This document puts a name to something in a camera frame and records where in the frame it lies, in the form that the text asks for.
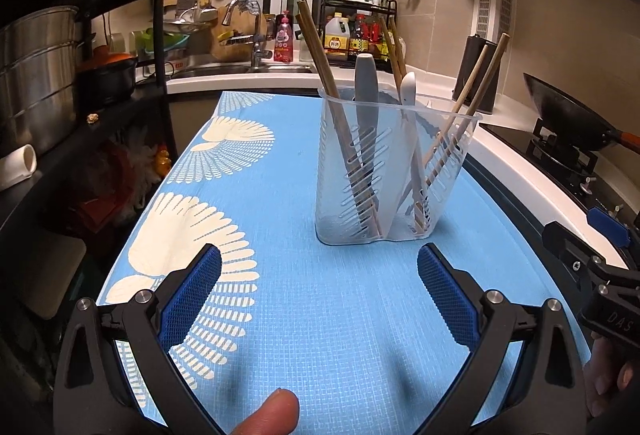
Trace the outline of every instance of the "black gripper frame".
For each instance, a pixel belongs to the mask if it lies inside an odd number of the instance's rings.
[[[56,435],[225,435],[200,406],[158,340],[162,310],[181,287],[190,264],[169,273],[139,303],[96,306],[82,299],[67,325],[53,398]],[[115,341],[128,341],[164,427],[145,418],[130,389]]]
[[[582,365],[560,302],[518,305],[500,293],[502,301],[492,303],[490,291],[453,269],[433,243],[428,247],[475,305],[481,338],[414,435],[584,435]],[[523,344],[502,405],[494,417],[472,426],[512,341]]]
[[[607,265],[604,256],[558,222],[545,225],[542,243],[574,276],[582,301],[578,322],[611,339],[622,359],[640,359],[640,272]],[[605,412],[589,421],[587,433],[637,434],[639,404],[640,377],[634,375]]]

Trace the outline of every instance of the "plastic utensil holder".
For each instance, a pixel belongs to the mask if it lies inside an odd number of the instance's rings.
[[[338,92],[340,99],[319,91],[319,240],[350,245],[428,237],[444,211],[480,116],[451,113],[454,102],[439,97],[430,97],[426,106],[401,106],[389,92],[380,91],[377,104],[355,102],[353,87]],[[426,154],[450,118],[452,126],[425,166]]]

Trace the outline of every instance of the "blue gripper pad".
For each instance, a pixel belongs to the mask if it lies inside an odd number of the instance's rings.
[[[222,256],[214,245],[204,253],[162,310],[158,339],[165,352],[179,345],[222,273]]]
[[[453,269],[431,245],[424,245],[418,253],[418,275],[455,341],[473,351],[480,341],[478,308],[462,290],[453,273],[470,279],[471,276]]]
[[[631,244],[629,230],[625,225],[600,208],[591,208],[587,212],[587,223],[616,247],[629,247]]]

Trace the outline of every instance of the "stove knob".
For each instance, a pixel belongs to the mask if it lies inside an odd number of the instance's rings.
[[[598,180],[596,179],[596,177],[587,177],[584,182],[582,184],[580,184],[580,189],[586,193],[587,195],[592,195],[593,192],[591,191],[591,189],[589,188],[589,184],[591,184],[594,180]]]
[[[624,204],[620,204],[619,206],[616,206],[615,208],[613,208],[613,211],[609,211],[609,216],[614,219],[617,217],[618,213],[621,211],[621,209],[623,209],[625,207]]]

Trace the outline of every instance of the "paper roll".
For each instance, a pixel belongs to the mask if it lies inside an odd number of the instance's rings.
[[[31,177],[37,165],[36,152],[31,144],[0,159],[0,191]]]

